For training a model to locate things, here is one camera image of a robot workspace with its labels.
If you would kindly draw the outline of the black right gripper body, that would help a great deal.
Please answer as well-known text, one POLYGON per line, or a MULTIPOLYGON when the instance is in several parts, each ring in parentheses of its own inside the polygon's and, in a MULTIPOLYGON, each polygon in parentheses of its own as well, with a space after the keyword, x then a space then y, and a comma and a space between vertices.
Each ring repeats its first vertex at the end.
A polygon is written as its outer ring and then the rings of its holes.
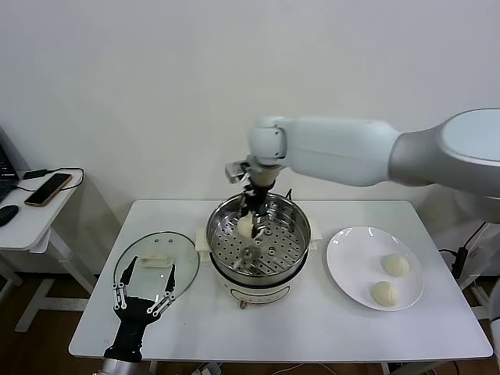
POLYGON ((249 193, 252 196, 251 213, 255 214, 259 211, 266 212, 266 200, 268 192, 273 188, 273 185, 256 186, 252 183, 245 185, 243 193, 249 193))

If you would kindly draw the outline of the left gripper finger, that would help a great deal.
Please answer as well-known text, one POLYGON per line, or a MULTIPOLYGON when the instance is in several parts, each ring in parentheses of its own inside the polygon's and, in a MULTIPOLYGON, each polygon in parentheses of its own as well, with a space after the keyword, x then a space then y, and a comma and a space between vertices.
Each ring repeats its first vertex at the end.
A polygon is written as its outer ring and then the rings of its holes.
POLYGON ((126 286, 130 283, 132 273, 134 272, 134 266, 137 261, 137 257, 134 256, 128 265, 120 272, 115 272, 114 282, 112 284, 113 290, 113 308, 114 309, 126 309, 126 286))
POLYGON ((151 307, 147 309, 147 313, 153 316, 160 316, 175 300, 173 289, 175 288, 175 270, 176 265, 171 266, 169 278, 166 282, 164 296, 159 298, 151 307))

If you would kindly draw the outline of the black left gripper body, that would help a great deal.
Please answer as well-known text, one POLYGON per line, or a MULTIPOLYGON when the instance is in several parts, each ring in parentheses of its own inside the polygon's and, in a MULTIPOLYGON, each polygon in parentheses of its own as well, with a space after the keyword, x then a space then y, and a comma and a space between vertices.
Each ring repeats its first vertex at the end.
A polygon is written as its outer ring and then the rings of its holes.
POLYGON ((157 320, 148 313, 154 305, 149 299, 126 297, 127 307, 116 310, 120 325, 113 344, 105 350, 105 358, 141 358, 141 346, 146 327, 157 320))

